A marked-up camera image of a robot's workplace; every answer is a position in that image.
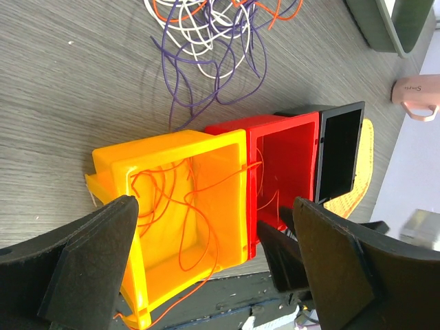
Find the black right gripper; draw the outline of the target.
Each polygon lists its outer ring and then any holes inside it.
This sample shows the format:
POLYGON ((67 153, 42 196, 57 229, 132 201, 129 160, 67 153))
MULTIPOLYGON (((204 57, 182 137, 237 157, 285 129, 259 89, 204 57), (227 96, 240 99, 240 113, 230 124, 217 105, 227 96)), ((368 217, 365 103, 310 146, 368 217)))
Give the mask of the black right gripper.
MULTIPOLYGON (((390 229, 384 221, 361 223, 361 226, 381 234, 386 234, 390 229)), ((277 291, 308 291, 309 283, 297 240, 264 221, 257 222, 257 235, 277 291)))

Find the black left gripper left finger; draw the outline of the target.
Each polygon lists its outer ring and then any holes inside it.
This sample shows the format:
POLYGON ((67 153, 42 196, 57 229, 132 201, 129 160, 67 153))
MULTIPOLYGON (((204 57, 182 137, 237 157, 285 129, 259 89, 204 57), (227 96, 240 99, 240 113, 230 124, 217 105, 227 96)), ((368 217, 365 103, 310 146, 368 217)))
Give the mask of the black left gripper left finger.
POLYGON ((1 249, 2 329, 108 329, 138 219, 135 197, 1 249))

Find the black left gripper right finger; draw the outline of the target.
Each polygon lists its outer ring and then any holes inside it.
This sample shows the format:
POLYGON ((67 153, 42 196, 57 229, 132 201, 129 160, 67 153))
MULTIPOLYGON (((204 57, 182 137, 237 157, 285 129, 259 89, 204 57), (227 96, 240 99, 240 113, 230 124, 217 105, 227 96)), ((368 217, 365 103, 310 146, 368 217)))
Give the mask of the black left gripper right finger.
POLYGON ((303 198, 294 229, 321 329, 438 329, 439 253, 303 198))

